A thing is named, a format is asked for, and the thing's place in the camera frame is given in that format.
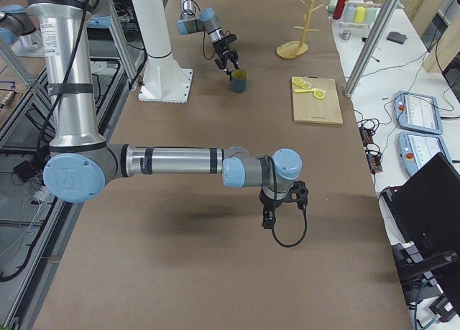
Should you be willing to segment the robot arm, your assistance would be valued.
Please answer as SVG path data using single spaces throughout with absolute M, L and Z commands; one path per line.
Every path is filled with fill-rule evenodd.
M 237 36 L 221 28 L 212 8 L 200 10 L 195 0 L 180 0 L 180 19 L 176 25 L 180 35 L 205 32 L 217 54 L 214 59 L 216 65 L 227 75 L 231 75 L 228 62 L 233 64 L 235 70 L 239 69 L 238 52 L 230 47 L 230 44 L 236 41 Z
M 252 157 L 240 147 L 135 147 L 110 144 L 99 133 L 91 80 L 86 25 L 100 17 L 110 0 L 27 0 L 39 19 L 45 48 L 48 93 L 55 137 L 43 170 L 50 192 L 81 203 L 117 178 L 136 174 L 208 173 L 232 188 L 258 186 L 262 225 L 275 228 L 275 211 L 295 203 L 306 211 L 308 190 L 299 180 L 300 155 L 288 148 Z

